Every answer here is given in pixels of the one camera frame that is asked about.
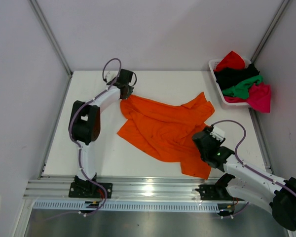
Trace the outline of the orange t shirt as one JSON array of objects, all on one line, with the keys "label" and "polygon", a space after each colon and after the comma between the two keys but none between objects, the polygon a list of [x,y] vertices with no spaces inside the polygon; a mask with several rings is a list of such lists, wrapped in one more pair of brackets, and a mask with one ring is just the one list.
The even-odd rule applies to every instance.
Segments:
[{"label": "orange t shirt", "polygon": [[120,102],[120,109],[127,121],[118,136],[159,161],[180,163],[182,174],[209,177],[211,167],[192,141],[215,112],[203,92],[179,106],[131,95]]}]

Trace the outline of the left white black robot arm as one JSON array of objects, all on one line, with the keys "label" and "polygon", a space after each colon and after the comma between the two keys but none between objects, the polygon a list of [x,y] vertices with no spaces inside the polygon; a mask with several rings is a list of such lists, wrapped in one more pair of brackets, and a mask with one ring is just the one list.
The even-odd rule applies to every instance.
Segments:
[{"label": "left white black robot arm", "polygon": [[135,72],[122,69],[94,98],[73,103],[68,131],[71,141],[78,146],[78,172],[74,183],[80,186],[79,190],[85,197],[93,197],[100,186],[94,180],[97,172],[91,143],[100,135],[101,113],[112,103],[127,99],[136,82]]}]

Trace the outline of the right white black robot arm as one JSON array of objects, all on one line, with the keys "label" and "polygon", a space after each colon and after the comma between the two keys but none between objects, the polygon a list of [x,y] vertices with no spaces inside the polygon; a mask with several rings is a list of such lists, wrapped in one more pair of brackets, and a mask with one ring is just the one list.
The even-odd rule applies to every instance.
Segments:
[{"label": "right white black robot arm", "polygon": [[205,127],[192,140],[202,161],[223,172],[215,184],[199,185],[196,191],[202,200],[238,198],[264,209],[283,228],[296,231],[296,178],[284,179],[246,163],[223,146],[224,132],[217,127]]}]

